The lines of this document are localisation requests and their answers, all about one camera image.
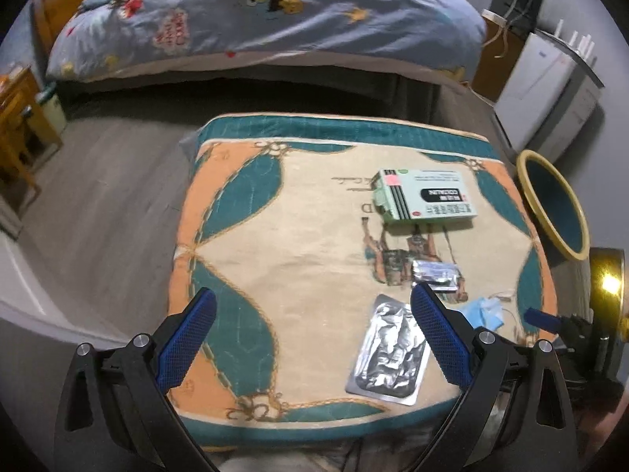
green and white box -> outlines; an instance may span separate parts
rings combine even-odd
[[[373,201],[385,221],[470,218],[477,215],[460,173],[453,170],[378,171]]]

small foil packet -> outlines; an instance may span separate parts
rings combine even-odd
[[[430,347],[410,305],[378,295],[345,391],[414,405],[429,357]]]
[[[461,272],[452,262],[413,261],[413,287],[417,282],[425,281],[435,293],[453,293],[458,289]]]

patterned tablecloth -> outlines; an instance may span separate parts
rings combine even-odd
[[[514,341],[538,337],[527,308],[556,313],[535,228],[483,137],[389,119],[233,114],[205,125],[197,144],[169,311],[207,286],[218,317],[169,396],[202,446],[352,437],[448,410],[459,390],[432,356],[414,406],[344,388],[375,297],[408,301],[412,258],[458,265],[452,305],[497,296],[498,333]],[[380,168],[457,170],[479,214],[391,233],[372,205]]]

blue tissue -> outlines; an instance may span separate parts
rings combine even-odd
[[[497,330],[504,324],[502,305],[498,298],[478,298],[460,307],[453,307],[465,316],[474,328],[484,326],[488,330]]]

silver screw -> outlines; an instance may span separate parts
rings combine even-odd
[[[77,355],[80,357],[84,357],[85,355],[87,355],[89,353],[89,350],[91,349],[91,345],[89,345],[87,342],[84,342],[83,344],[79,345],[79,347],[77,348]]]
[[[493,344],[496,342],[496,336],[491,332],[481,332],[478,334],[478,338],[485,344]]]
[[[552,344],[549,343],[547,340],[542,339],[537,344],[540,347],[540,350],[542,350],[544,353],[550,353],[552,351]]]
[[[139,336],[133,337],[133,345],[136,348],[144,348],[149,343],[149,336],[147,334],[139,334]]]

